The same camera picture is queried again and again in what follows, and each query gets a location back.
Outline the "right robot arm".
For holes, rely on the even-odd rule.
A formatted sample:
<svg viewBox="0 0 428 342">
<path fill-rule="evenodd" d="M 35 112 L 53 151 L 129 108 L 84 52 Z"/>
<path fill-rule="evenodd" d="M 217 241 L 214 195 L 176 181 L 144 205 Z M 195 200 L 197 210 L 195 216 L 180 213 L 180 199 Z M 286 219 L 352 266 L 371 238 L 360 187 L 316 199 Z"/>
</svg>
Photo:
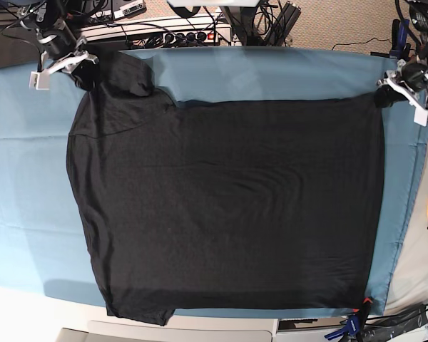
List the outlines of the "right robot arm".
<svg viewBox="0 0 428 342">
<path fill-rule="evenodd" d="M 40 1 L 19 9 L 18 23 L 36 34 L 39 61 L 31 72 L 29 87 L 48 90 L 55 73 L 68 75 L 75 85 L 90 91 L 98 82 L 99 59 L 88 51 L 88 40 L 76 35 L 62 1 Z"/>
</svg>

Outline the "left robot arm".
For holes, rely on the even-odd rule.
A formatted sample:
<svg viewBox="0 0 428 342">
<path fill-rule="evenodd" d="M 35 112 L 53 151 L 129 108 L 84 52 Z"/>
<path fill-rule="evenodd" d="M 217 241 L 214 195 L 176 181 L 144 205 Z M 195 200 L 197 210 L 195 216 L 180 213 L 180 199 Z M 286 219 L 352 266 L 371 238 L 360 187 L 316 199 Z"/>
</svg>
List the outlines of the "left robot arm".
<svg viewBox="0 0 428 342">
<path fill-rule="evenodd" d="M 392 27 L 392 57 L 397 67 L 378 80 L 374 93 L 377 108 L 388 108 L 408 101 L 415 108 L 428 110 L 428 1 L 407 1 L 405 18 L 395 1 L 398 19 Z"/>
</svg>

